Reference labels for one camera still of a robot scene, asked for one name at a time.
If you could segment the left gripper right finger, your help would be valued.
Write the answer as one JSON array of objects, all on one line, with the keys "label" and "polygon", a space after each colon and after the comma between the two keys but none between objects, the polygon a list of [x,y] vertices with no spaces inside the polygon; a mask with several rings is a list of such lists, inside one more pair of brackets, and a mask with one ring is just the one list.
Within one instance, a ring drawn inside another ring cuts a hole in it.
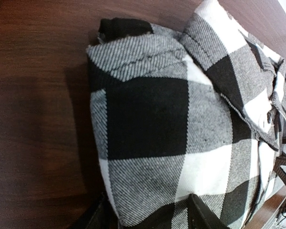
[{"label": "left gripper right finger", "polygon": [[197,195],[189,195],[187,206],[190,229],[228,229]]}]

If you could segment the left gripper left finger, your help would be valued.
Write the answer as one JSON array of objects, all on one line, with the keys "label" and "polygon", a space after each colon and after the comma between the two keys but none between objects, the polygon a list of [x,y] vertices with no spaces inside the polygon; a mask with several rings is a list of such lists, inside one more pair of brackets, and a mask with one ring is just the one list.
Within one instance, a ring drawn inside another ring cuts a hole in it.
[{"label": "left gripper left finger", "polygon": [[101,195],[72,224],[72,229],[118,229],[119,223],[107,195]]}]

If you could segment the black white plaid shirt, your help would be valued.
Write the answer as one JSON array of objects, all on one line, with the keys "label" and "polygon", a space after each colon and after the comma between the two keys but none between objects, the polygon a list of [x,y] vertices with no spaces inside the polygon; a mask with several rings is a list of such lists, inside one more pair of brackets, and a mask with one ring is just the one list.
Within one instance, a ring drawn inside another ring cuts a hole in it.
[{"label": "black white plaid shirt", "polygon": [[280,188],[286,62],[216,0],[183,31],[102,19],[89,46],[91,116],[121,229],[189,229],[197,195],[242,229]]}]

